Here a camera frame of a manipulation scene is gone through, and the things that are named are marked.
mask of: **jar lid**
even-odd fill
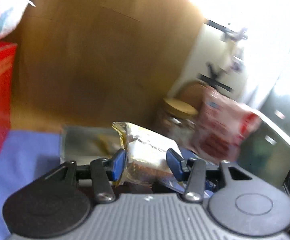
[[[175,98],[164,98],[164,109],[181,119],[189,119],[198,114],[194,107]]]

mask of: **snack package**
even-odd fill
[[[155,181],[177,183],[166,163],[166,151],[170,148],[181,156],[175,141],[132,123],[114,122],[113,128],[120,134],[128,153],[120,184],[125,181],[144,186]]]
[[[219,164],[221,160],[234,162],[240,144],[258,129],[261,120],[249,106],[240,104],[207,86],[190,149],[200,157]]]

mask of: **blue tablecloth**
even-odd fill
[[[13,192],[58,166],[60,136],[53,133],[11,131],[0,151],[0,240],[10,233],[2,206]]]

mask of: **red and white package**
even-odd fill
[[[208,86],[204,104],[196,120],[191,150],[198,156],[218,164],[221,160],[234,162],[240,144],[258,129],[261,120],[245,104],[240,104]]]

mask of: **wooden surface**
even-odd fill
[[[19,129],[43,130],[30,124],[37,113],[47,123],[148,127],[203,24],[188,0],[32,2],[36,7],[28,6],[5,39],[19,44],[13,72]]]

